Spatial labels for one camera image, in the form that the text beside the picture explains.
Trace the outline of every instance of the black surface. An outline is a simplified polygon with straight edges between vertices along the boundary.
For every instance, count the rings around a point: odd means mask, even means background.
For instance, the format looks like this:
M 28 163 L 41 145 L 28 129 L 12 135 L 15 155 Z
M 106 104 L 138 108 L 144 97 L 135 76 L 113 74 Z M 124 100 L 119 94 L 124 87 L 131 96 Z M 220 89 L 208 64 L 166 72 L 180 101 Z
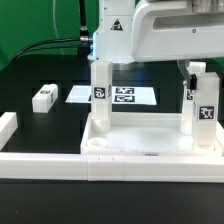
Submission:
M 208 71 L 222 69 L 208 61 Z M 114 72 L 113 85 L 152 86 L 158 105 L 115 105 L 114 111 L 180 112 L 182 75 L 176 62 Z M 9 152 L 79 153 L 89 105 L 65 104 L 73 85 L 89 85 L 88 62 L 74 56 L 25 56 L 0 72 L 0 112 L 16 111 L 19 128 Z M 47 83 L 59 86 L 48 114 L 31 99 Z M 223 111 L 223 90 L 220 111 Z M 0 224 L 222 224 L 224 184 L 0 180 Z
M 176 62 L 138 64 L 115 71 L 113 85 L 154 87 L 157 106 L 113 105 L 113 111 L 181 111 L 183 77 Z M 32 112 L 32 97 L 56 83 L 59 98 L 48 114 Z M 73 85 L 90 85 L 88 61 L 75 56 L 25 56 L 0 73 L 0 112 L 17 112 L 19 128 L 5 152 L 79 153 L 90 105 L 66 104 Z

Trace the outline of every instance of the white robot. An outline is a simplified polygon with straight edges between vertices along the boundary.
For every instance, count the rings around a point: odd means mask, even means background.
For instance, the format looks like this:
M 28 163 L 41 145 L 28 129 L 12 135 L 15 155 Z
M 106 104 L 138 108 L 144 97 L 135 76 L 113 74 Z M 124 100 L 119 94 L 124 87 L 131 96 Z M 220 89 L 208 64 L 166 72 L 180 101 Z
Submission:
M 223 0 L 141 0 L 136 7 L 134 0 L 100 0 L 89 58 L 122 69 L 134 61 L 221 57 L 223 12 Z

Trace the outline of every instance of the white tray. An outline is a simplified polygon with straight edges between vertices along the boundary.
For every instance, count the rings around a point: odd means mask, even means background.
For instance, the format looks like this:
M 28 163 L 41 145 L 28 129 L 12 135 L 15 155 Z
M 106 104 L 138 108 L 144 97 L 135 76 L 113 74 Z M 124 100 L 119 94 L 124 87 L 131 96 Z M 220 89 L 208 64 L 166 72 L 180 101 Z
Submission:
M 89 114 L 81 154 L 146 156 L 222 156 L 224 131 L 217 125 L 215 149 L 192 150 L 192 137 L 180 130 L 181 114 L 112 113 L 111 130 L 104 134 L 92 130 Z M 87 141 L 103 138 L 108 147 L 89 147 Z

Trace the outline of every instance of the green wall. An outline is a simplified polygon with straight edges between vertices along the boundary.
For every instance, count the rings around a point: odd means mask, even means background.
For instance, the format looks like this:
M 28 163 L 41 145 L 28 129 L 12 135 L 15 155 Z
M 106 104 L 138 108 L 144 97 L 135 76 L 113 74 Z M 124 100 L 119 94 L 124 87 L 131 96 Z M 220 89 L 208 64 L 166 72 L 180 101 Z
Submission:
M 85 0 L 90 32 L 98 26 L 98 1 Z M 41 40 L 55 39 L 53 0 L 0 0 L 0 70 L 23 47 Z M 78 0 L 57 0 L 57 28 L 60 38 L 79 36 Z M 64 50 L 75 54 L 75 49 Z M 60 50 L 48 53 L 61 54 Z M 224 60 L 218 59 L 224 67 Z

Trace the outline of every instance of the white post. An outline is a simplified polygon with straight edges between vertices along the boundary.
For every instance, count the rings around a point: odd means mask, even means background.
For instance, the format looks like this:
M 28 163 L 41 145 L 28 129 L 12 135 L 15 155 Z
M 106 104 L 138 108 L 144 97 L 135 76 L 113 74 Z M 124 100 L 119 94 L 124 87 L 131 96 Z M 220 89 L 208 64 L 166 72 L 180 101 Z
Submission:
M 191 75 L 195 73 L 205 73 L 206 63 L 190 62 L 190 66 L 187 68 L 187 70 Z M 192 134 L 192 114 L 193 114 L 193 91 L 188 89 L 185 83 L 182 117 L 180 124 L 180 131 L 185 135 Z
M 216 139 L 220 80 L 216 73 L 200 73 L 194 91 L 193 148 L 212 149 Z
M 92 125 L 97 133 L 111 127 L 112 112 L 112 63 L 95 61 L 91 64 Z

